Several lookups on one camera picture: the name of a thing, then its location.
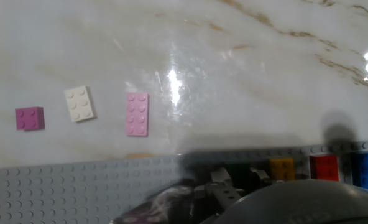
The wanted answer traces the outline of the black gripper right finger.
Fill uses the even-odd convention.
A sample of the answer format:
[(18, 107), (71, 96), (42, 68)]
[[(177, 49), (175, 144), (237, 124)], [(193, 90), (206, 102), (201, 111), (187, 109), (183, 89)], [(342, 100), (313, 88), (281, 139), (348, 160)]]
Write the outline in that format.
[(251, 177), (260, 185), (270, 184), (270, 177), (265, 170), (256, 169), (254, 167), (250, 168)]

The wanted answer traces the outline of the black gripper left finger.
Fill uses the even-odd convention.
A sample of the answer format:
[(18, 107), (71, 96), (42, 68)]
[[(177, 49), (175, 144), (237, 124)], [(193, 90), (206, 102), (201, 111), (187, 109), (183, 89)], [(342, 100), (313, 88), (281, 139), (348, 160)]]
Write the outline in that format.
[(227, 209), (243, 198), (245, 191), (233, 186), (231, 177), (225, 168), (211, 172), (211, 182), (195, 187), (195, 200), (206, 200), (212, 205)]

